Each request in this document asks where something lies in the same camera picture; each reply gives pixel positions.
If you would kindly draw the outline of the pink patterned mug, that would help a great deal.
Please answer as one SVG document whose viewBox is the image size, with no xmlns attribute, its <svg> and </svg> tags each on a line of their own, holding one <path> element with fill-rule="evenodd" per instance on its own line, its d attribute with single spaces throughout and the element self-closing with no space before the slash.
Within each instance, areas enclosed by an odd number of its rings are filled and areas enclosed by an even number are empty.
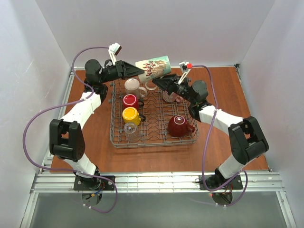
<svg viewBox="0 0 304 228">
<path fill-rule="evenodd" d="M 172 103 L 172 102 L 182 102 L 182 97 L 180 97 L 179 95 L 177 95 L 176 93 L 172 92 L 171 94 L 168 94 L 167 91 L 163 91 L 162 92 L 162 98 L 164 101 L 168 102 L 168 103 Z"/>
</svg>

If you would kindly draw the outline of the tall cream decorated mug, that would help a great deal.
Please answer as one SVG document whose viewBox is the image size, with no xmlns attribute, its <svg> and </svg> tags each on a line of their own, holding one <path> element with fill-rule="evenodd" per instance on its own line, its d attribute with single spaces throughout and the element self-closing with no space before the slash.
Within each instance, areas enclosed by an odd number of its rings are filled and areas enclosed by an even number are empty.
<svg viewBox="0 0 304 228">
<path fill-rule="evenodd" d="M 135 62 L 135 66 L 142 69 L 144 73 L 139 74 L 138 78 L 148 90 L 155 90 L 155 87 L 149 87 L 148 82 L 156 78 L 161 78 L 171 73 L 171 64 L 168 56 L 156 57 L 147 60 Z"/>
</svg>

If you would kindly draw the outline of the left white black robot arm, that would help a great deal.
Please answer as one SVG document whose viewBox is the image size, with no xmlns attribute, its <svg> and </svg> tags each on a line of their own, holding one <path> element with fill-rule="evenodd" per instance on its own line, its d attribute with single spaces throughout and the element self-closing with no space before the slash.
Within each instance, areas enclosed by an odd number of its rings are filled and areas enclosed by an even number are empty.
<svg viewBox="0 0 304 228">
<path fill-rule="evenodd" d="M 98 168 L 85 154 L 82 129 L 95 109 L 105 100 L 107 82 L 129 79 L 143 73 L 143 69 L 122 60 L 113 63 L 108 59 L 104 66 L 96 59 L 88 60 L 85 64 L 86 85 L 81 96 L 82 101 L 75 104 L 61 119 L 50 122 L 50 153 L 68 163 L 74 174 L 89 189 L 99 188 L 101 180 L 96 177 L 99 174 Z"/>
</svg>

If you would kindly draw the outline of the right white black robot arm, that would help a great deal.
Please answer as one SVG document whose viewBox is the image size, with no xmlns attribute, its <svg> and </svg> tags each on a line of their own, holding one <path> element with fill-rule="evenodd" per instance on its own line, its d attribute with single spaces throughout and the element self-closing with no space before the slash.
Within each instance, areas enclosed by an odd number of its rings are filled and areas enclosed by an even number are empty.
<svg viewBox="0 0 304 228">
<path fill-rule="evenodd" d="M 207 84 L 188 79 L 179 83 L 177 74 L 156 78 L 152 82 L 162 91 L 176 93 L 187 100 L 192 118 L 210 124 L 229 136 L 231 155 L 215 169 L 215 173 L 203 178 L 201 183 L 210 191 L 216 191 L 230 184 L 235 176 L 251 161 L 269 149 L 268 142 L 256 118 L 234 116 L 217 109 L 207 101 Z"/>
</svg>

